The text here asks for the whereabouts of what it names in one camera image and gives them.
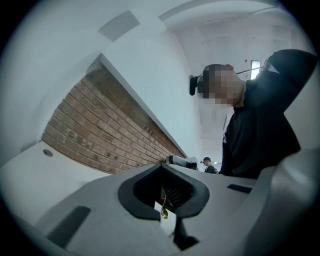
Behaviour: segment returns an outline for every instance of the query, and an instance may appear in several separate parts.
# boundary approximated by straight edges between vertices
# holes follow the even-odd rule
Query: brick wall
[[[184,157],[104,67],[86,75],[54,111],[42,140],[107,173]]]

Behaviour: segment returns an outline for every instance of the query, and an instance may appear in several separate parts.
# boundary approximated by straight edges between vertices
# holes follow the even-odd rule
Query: person
[[[222,140],[220,174],[257,179],[260,172],[276,166],[300,150],[284,111],[312,74],[318,58],[301,50],[275,52],[256,79],[243,81],[231,65],[206,66],[198,78],[204,99],[233,107]]]
[[[206,166],[206,169],[204,170],[205,173],[217,174],[216,168],[212,165],[211,159],[209,157],[205,157],[203,159],[203,164]]]

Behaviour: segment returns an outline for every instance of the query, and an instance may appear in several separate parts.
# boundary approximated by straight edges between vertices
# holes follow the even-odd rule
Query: person in background
[[[234,109],[223,136],[219,174],[257,179],[264,168],[276,166],[300,150],[284,111],[317,62],[316,56],[302,50],[280,50],[268,58],[256,79],[247,81],[241,80],[231,65],[204,68],[198,78],[198,92],[204,99],[215,99]],[[210,166],[210,159],[204,160]]]
[[[216,168],[212,165],[211,159],[209,157],[205,157],[203,159],[203,164],[206,166],[206,169],[204,170],[205,173],[218,174]]]

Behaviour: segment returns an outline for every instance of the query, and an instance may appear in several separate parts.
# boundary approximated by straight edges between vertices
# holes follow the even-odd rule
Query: window
[[[251,60],[251,69],[260,68],[260,64],[259,60]],[[252,70],[250,79],[255,79],[258,74],[259,69]]]

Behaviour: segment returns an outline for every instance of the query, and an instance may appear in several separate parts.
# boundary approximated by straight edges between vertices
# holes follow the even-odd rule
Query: ear
[[[227,65],[225,65],[225,66],[226,66],[226,68],[227,68],[228,70],[232,70],[232,71],[235,70],[235,68],[234,68],[233,66],[231,66],[230,64],[227,64]]]

